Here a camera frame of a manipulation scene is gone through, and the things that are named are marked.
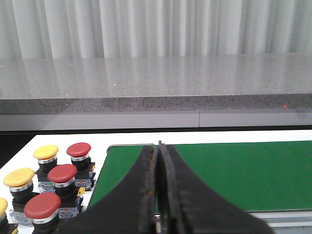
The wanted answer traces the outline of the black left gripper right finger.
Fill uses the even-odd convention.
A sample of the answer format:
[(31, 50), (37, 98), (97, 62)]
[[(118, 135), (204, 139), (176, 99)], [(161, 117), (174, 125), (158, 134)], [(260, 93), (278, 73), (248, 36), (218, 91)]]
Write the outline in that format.
[(202, 181), (173, 145), (158, 145), (158, 209), (169, 234), (272, 234)]

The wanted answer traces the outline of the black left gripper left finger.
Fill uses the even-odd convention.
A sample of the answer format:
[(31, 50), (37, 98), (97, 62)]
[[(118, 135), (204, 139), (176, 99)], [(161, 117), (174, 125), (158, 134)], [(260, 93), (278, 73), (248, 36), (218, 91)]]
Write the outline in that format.
[(59, 234), (156, 233), (156, 155), (144, 146), (121, 182), (77, 217), (63, 222)]

